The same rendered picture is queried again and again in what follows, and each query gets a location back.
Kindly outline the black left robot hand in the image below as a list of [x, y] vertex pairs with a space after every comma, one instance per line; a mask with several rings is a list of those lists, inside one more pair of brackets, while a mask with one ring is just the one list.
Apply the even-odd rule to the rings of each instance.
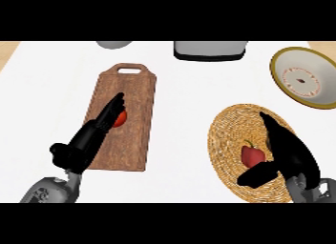
[[123, 92], [115, 94], [97, 117], [90, 119], [78, 129], [69, 143], [55, 143], [49, 147], [53, 165], [71, 173], [81, 174], [94, 159], [106, 133], [126, 109], [123, 96]]

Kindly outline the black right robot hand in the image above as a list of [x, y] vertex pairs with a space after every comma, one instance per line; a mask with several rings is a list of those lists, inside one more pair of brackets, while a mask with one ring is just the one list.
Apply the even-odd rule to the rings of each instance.
[[257, 188], [282, 175], [285, 179], [304, 174], [306, 189], [313, 189], [321, 181], [321, 170], [315, 157], [293, 132], [282, 127], [272, 116], [259, 113], [266, 128], [266, 146], [272, 153], [272, 160], [260, 162], [238, 176], [236, 184]]

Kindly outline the red bell pepper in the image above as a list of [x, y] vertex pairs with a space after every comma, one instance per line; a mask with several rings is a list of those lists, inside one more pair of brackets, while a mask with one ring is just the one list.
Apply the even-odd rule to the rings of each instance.
[[241, 147], [241, 162], [247, 168], [253, 168], [264, 161], [264, 153], [248, 140], [245, 142], [248, 146]]

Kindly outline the round woven straw placemat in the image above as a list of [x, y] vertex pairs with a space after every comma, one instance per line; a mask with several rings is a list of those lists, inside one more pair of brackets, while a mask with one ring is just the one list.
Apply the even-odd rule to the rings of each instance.
[[216, 115], [207, 133], [207, 152], [217, 177], [238, 198], [250, 203], [288, 203], [290, 193], [281, 174], [256, 189], [239, 186], [238, 176], [260, 161], [273, 159], [266, 146], [266, 128], [259, 113], [267, 114], [278, 124], [293, 131], [282, 117], [254, 104], [236, 104]]

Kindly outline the white bowl with gold rim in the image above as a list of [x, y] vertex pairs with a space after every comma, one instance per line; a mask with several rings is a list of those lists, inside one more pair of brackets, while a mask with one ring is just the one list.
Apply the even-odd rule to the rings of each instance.
[[269, 62], [273, 82], [284, 94], [301, 105], [336, 109], [336, 62], [318, 51], [287, 47]]

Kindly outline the red tomato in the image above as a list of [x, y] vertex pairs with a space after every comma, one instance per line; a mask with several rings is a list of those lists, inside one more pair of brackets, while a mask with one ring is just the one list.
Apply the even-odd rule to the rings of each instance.
[[124, 111], [118, 114], [118, 117], [117, 117], [117, 119], [115, 119], [115, 121], [114, 121], [114, 124], [112, 124], [112, 128], [120, 127], [120, 126], [124, 124], [126, 120], [127, 120], [127, 112], [126, 112], [126, 110], [124, 110]]

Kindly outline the brown wooden cutting board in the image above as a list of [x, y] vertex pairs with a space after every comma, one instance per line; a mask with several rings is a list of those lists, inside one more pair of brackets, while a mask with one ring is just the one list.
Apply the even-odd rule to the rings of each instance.
[[145, 171], [155, 83], [155, 74], [140, 64], [115, 64], [99, 74], [84, 121], [97, 117], [120, 92], [126, 109], [106, 133], [90, 170]]

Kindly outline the grey round object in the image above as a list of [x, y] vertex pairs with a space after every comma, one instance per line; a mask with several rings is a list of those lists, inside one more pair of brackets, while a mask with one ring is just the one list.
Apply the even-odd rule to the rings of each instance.
[[117, 50], [126, 47], [130, 44], [130, 41], [97, 41], [97, 45], [103, 49]]

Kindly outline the pale grey appliance, black base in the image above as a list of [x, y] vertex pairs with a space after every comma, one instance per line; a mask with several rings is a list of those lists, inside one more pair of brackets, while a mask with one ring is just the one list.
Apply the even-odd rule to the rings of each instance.
[[247, 41], [174, 41], [173, 56], [179, 60], [220, 62], [239, 60]]

